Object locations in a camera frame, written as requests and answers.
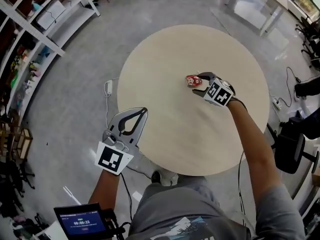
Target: shoe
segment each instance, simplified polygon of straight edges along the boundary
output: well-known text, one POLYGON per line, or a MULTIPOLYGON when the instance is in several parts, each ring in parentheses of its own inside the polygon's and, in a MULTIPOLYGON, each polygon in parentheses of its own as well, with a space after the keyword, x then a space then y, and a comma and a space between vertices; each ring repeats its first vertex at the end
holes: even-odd
POLYGON ((300 97, 297 96, 296 90, 293 91, 293 97, 294 97, 295 102, 298 102, 300 100, 300 97))
POLYGON ((161 174, 157 170, 155 170, 151 176, 152 183, 160 183, 161 184, 161 174))

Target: screen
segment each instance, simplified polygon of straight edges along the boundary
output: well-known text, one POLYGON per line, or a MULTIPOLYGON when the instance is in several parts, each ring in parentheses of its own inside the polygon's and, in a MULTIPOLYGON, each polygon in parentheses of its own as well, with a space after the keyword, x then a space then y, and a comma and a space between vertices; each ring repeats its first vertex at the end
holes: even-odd
POLYGON ((69 235, 83 235, 106 231, 98 211, 60 214, 63 226, 69 235))

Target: white power adapter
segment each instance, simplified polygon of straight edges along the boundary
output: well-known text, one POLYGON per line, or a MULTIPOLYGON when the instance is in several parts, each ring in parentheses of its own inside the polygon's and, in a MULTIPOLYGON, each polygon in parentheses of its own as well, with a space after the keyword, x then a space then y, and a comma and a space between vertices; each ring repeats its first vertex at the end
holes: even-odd
POLYGON ((112 94, 112 80, 107 81, 106 95, 110 96, 112 94))
POLYGON ((278 99, 273 98, 272 103, 276 107, 277 110, 279 110, 279 111, 281 110, 282 105, 278 99))

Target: beige tabletop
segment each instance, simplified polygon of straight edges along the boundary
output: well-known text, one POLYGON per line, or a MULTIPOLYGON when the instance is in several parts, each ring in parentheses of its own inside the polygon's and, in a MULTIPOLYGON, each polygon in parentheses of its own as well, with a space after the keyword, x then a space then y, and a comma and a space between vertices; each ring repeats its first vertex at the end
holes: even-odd
POLYGON ((117 99, 119 111, 148 109, 138 143, 147 158, 172 172, 205 176, 236 166, 243 149, 229 110, 187 87, 185 77, 197 71, 230 82, 265 130, 269 95, 259 64, 237 40, 207 26, 177 25, 143 40, 122 68, 117 99))

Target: box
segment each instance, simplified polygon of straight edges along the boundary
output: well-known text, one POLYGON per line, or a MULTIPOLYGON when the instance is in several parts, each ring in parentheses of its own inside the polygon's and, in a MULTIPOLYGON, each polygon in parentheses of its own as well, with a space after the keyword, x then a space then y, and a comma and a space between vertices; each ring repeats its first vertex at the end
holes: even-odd
POLYGON ((20 159, 27 158, 28 151, 33 138, 29 129, 22 129, 20 138, 17 142, 16 152, 20 159))
POLYGON ((37 18, 36 22, 45 30, 47 30, 52 23, 65 11, 65 7, 59 0, 54 0, 51 4, 42 9, 43 12, 37 18))
POLYGON ((312 174, 312 184, 320 187, 320 167, 312 174))

